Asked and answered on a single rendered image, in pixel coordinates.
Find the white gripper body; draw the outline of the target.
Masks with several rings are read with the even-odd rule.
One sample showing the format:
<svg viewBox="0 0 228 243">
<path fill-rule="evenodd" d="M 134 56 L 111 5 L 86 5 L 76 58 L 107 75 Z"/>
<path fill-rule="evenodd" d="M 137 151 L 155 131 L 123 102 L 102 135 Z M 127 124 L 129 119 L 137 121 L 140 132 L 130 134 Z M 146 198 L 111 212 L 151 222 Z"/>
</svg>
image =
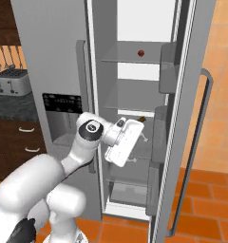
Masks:
<svg viewBox="0 0 228 243">
<path fill-rule="evenodd" d="M 109 146 L 104 154 L 108 162 L 112 162 L 119 167 L 124 167 L 132 152 L 144 125 L 140 121 L 127 120 L 122 118 L 123 127 L 113 146 Z"/>
</svg>

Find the glass fridge shelf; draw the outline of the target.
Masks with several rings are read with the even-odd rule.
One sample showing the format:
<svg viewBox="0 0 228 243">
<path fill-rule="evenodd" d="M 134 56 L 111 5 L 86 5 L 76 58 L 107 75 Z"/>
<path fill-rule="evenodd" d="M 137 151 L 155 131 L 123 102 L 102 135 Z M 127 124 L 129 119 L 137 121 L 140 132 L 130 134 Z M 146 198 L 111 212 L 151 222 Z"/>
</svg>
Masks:
<svg viewBox="0 0 228 243">
<path fill-rule="evenodd" d="M 114 84 L 105 107 L 153 112 L 164 100 L 158 82 L 120 79 Z"/>
<path fill-rule="evenodd" d="M 106 177 L 109 180 L 116 180 L 119 182 L 134 183 L 134 184 L 145 184 L 148 179 L 147 168 L 111 168 Z"/>
<path fill-rule="evenodd" d="M 118 41 L 103 57 L 103 62 L 158 64 L 160 62 L 162 43 Z M 140 57 L 138 51 L 144 50 Z"/>
</svg>

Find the clear fridge drawer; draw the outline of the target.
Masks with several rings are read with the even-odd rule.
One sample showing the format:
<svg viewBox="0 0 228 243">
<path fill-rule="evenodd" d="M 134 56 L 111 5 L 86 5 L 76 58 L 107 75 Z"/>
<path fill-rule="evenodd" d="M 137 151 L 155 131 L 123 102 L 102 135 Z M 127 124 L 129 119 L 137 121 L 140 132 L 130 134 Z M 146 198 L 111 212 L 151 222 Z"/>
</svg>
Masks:
<svg viewBox="0 0 228 243">
<path fill-rule="evenodd" d="M 127 205 L 144 206 L 146 204 L 147 188 L 115 182 L 110 194 L 110 201 Z"/>
</svg>

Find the grey open fridge door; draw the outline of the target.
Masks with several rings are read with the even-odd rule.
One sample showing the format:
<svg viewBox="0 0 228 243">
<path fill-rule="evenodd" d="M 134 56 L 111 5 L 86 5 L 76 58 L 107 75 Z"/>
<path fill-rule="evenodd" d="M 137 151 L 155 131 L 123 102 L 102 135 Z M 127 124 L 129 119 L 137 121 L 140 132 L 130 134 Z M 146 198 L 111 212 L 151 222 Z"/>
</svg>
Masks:
<svg viewBox="0 0 228 243">
<path fill-rule="evenodd" d="M 159 202 L 155 215 L 150 215 L 148 243 L 164 243 L 168 221 L 181 168 L 182 155 L 202 76 L 203 56 L 213 18 L 216 0 L 182 0 L 175 64 L 179 66 L 177 88 L 168 96 L 166 113 L 166 153 L 160 165 Z"/>
</svg>

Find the grey fridge body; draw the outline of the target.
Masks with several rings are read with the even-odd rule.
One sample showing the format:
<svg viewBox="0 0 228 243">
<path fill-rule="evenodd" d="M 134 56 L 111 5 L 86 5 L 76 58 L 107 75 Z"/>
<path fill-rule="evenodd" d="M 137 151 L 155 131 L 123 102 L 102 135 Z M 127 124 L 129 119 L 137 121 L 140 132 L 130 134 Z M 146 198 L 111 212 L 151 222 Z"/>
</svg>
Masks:
<svg viewBox="0 0 228 243">
<path fill-rule="evenodd" d="M 120 216 L 129 219 L 146 221 L 150 218 L 144 206 L 127 205 L 110 201 L 110 194 L 115 182 L 106 177 L 111 168 L 147 168 L 151 160 L 153 112 L 106 108 L 105 103 L 114 86 L 120 80 L 141 80 L 159 82 L 160 63 L 131 64 L 103 62 L 105 54 L 118 42 L 160 42 L 162 44 L 177 39 L 179 10 L 182 0 L 86 0 L 88 38 L 91 56 L 92 98 L 96 115 L 116 122 L 120 118 L 137 120 L 146 117 L 143 133 L 148 138 L 144 142 L 140 136 L 129 159 L 137 162 L 126 162 L 118 167 L 105 160 L 106 146 L 101 144 L 97 150 L 97 165 L 100 175 L 102 210 L 106 215 Z"/>
</svg>

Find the grey fridge door with dispenser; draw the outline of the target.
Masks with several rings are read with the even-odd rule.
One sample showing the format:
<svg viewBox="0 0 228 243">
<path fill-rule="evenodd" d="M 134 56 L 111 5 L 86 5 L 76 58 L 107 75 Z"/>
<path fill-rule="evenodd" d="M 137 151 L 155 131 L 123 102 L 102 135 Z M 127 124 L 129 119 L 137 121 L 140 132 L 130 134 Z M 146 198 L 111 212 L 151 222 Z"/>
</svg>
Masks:
<svg viewBox="0 0 228 243">
<path fill-rule="evenodd" d="M 92 75 L 86 0 L 10 0 L 47 152 L 64 159 L 79 117 L 67 101 L 79 96 L 76 42 L 85 40 L 89 111 L 93 112 Z"/>
</svg>

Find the grey door bin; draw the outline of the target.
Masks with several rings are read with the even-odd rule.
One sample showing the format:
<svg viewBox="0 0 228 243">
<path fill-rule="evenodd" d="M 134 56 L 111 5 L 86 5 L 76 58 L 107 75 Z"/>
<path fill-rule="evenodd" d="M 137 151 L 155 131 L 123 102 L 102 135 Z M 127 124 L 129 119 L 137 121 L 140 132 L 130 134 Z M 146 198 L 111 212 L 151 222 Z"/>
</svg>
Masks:
<svg viewBox="0 0 228 243">
<path fill-rule="evenodd" d="M 151 163 L 148 170 L 146 210 L 147 215 L 155 215 L 159 202 L 160 165 Z"/>
<path fill-rule="evenodd" d="M 155 109 L 151 155 L 153 162 L 164 163 L 166 153 L 166 113 L 166 105 L 158 106 Z"/>
<path fill-rule="evenodd" d="M 177 88 L 179 66 L 175 64 L 176 42 L 161 46 L 159 92 L 174 94 Z"/>
</svg>

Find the dark wood drawer cabinet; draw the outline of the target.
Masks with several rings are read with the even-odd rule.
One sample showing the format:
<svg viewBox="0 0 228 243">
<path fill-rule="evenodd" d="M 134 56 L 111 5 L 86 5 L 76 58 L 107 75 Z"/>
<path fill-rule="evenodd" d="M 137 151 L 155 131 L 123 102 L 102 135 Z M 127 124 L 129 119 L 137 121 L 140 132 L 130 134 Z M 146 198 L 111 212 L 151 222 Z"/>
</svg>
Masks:
<svg viewBox="0 0 228 243">
<path fill-rule="evenodd" d="M 32 133 L 18 130 L 35 128 Z M 38 153 L 29 153 L 29 149 L 40 148 Z M 41 126 L 35 121 L 0 120 L 0 180 L 3 180 L 21 164 L 36 155 L 46 152 Z"/>
</svg>

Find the silver toaster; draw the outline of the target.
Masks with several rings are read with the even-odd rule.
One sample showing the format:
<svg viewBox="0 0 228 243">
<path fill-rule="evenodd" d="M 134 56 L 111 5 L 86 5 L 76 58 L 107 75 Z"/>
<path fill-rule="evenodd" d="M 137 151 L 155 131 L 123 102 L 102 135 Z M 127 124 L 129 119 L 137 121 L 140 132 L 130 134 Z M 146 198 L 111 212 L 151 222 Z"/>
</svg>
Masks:
<svg viewBox="0 0 228 243">
<path fill-rule="evenodd" d="M 26 96 L 31 92 L 28 71 L 26 69 L 5 69 L 0 72 L 1 96 Z"/>
</svg>

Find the metal hanging utensil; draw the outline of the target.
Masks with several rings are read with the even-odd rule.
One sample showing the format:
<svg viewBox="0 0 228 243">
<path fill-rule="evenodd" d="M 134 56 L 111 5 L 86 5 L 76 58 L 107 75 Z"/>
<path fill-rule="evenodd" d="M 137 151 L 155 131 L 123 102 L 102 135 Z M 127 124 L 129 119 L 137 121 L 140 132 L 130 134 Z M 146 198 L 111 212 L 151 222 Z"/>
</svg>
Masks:
<svg viewBox="0 0 228 243">
<path fill-rule="evenodd" d="M 15 69 L 15 62 L 13 60 L 13 56 L 12 56 L 12 52 L 11 52 L 11 47 L 10 46 L 8 46 L 8 51 L 9 51 L 9 56 L 10 56 L 10 59 L 11 59 L 11 65 L 9 66 L 9 68 Z"/>
<path fill-rule="evenodd" d="M 6 56 L 5 56 L 5 51 L 4 51 L 3 46 L 0 46 L 0 49 L 1 49 L 1 52 L 2 52 L 2 55 L 3 55 L 3 58 L 4 58 L 5 69 L 9 69 L 9 65 L 8 65 L 8 62 L 7 62 L 7 59 L 6 59 Z"/>
<path fill-rule="evenodd" d="M 19 46 L 15 46 L 15 49 L 16 49 L 16 52 L 17 52 L 17 55 L 18 55 L 19 67 L 21 69 L 24 69 L 24 65 L 23 65 L 23 62 L 22 62 Z"/>
</svg>

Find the dark wood wall cupboard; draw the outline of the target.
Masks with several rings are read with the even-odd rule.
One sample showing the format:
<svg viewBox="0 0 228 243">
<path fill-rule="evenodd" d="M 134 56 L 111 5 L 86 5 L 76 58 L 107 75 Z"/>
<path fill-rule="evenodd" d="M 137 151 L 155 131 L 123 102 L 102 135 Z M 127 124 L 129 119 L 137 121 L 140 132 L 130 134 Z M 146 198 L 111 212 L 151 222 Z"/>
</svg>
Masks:
<svg viewBox="0 0 228 243">
<path fill-rule="evenodd" d="M 10 0 L 0 0 L 0 46 L 20 46 Z"/>
</svg>

